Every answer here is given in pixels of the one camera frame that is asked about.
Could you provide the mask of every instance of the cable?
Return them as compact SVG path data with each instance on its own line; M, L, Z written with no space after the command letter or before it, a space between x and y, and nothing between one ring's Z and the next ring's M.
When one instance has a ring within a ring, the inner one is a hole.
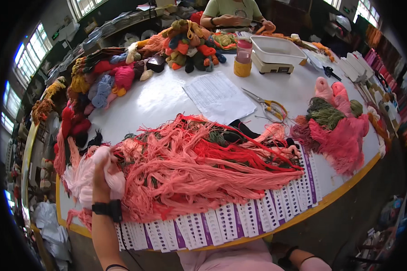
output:
M127 246L125 245L124 234L122 233L121 223L119 223L119 231L121 232L122 244L124 245L125 251L128 252L128 254L130 254L131 258L133 258L133 260L137 263L137 265L140 267L140 269L142 271L145 271L145 269L143 269L143 267L140 265L140 263L137 262L136 258L128 251Z

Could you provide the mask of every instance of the woman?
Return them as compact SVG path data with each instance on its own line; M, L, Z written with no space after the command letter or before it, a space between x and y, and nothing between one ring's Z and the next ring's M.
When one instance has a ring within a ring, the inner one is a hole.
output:
M274 24L262 16L255 0L210 0L201 17L201 26L225 32L250 31L251 19L259 21L266 30Z
M104 177L104 165L107 161L106 157L95 168L92 203L110 202L110 187ZM119 255L118 236L111 217L92 213L92 241L103 270L128 270ZM329 265L322 259L299 250L297 247L289 248L285 245L273 244L272 252L285 255L285 262L288 261L288 264L294 265L300 271L331 271ZM282 268L272 263L271 254L262 239L211 251L178 252L178 256L184 271L254 269L283 271Z

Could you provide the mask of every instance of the pink water bottle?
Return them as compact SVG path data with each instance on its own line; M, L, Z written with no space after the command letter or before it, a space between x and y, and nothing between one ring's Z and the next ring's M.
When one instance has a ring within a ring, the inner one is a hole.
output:
M242 64L250 63L252 55L252 44L246 40L239 40L237 43L237 58L236 61Z

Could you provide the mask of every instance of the digital scale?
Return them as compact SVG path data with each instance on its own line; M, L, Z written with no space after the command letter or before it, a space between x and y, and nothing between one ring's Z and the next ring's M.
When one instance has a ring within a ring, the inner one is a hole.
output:
M252 51L251 60L258 68L260 74L265 73L287 73L291 74L294 70L294 66L291 64L281 64L281 63L266 63L263 62L255 53Z

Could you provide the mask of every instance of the green exit sign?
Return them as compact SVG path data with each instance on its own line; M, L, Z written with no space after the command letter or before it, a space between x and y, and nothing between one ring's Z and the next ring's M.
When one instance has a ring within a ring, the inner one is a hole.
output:
M53 35L53 40L55 40L57 37L59 36L59 31L56 31L56 33L54 33L54 35Z

